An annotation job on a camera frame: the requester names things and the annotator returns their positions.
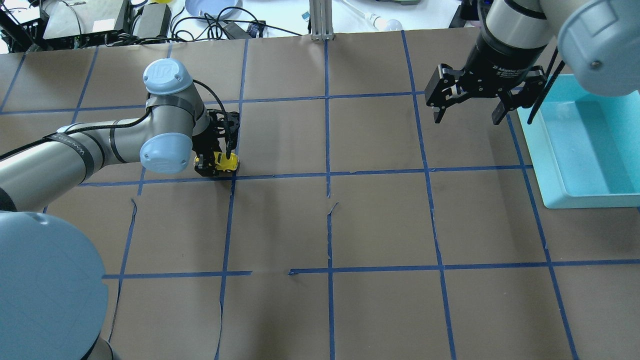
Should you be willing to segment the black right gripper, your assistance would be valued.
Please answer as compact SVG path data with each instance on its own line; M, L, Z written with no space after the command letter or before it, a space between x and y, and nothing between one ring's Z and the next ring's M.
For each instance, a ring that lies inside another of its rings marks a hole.
M542 93L546 76L537 61L541 48L503 54L491 47L474 47L461 69L441 63L424 90L425 103L433 107L439 125L446 109L470 98L498 98L491 113L498 126L511 109L530 109Z

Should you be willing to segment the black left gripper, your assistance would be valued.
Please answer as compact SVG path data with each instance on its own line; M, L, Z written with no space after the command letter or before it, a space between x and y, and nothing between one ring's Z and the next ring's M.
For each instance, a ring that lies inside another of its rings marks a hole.
M192 137L192 150L195 157L198 154L212 152L226 153L229 157L238 145L240 113L237 111L223 113L219 109L207 109L205 120L208 121L206 128Z

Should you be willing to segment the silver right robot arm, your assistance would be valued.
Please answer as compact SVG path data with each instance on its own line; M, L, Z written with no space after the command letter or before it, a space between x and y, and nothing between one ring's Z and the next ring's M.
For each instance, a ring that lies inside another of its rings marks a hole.
M498 98L499 125L529 109L528 125L562 70L590 94L621 97L639 89L637 0L495 0L460 70L439 64L425 87L435 123L471 98Z

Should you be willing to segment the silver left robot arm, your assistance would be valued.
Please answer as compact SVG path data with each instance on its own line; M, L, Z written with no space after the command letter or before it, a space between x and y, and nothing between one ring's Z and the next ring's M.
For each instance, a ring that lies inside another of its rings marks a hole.
M96 245L128 360L451 360L412 68L190 64L239 171L109 165L46 212Z

